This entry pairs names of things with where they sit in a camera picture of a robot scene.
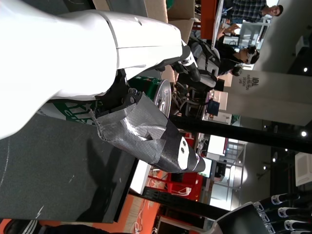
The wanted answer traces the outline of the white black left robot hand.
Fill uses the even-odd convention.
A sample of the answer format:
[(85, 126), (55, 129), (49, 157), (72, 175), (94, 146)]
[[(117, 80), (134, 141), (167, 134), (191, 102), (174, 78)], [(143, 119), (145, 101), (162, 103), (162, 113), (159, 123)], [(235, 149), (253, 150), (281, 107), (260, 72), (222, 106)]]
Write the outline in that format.
[(94, 125), (99, 137), (169, 173), (202, 172), (204, 159), (152, 100), (130, 85), (147, 70), (200, 73), (180, 30), (155, 19), (84, 10), (47, 14), (0, 3), (0, 137), (36, 114)]

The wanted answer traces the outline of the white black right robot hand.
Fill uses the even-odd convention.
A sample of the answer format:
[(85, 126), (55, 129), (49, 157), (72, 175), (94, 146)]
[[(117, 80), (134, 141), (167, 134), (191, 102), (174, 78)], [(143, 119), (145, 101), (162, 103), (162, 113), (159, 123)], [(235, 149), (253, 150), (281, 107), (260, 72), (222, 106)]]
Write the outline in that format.
[(287, 207), (300, 194), (278, 194), (248, 202), (217, 219), (212, 234), (310, 234), (312, 210)]

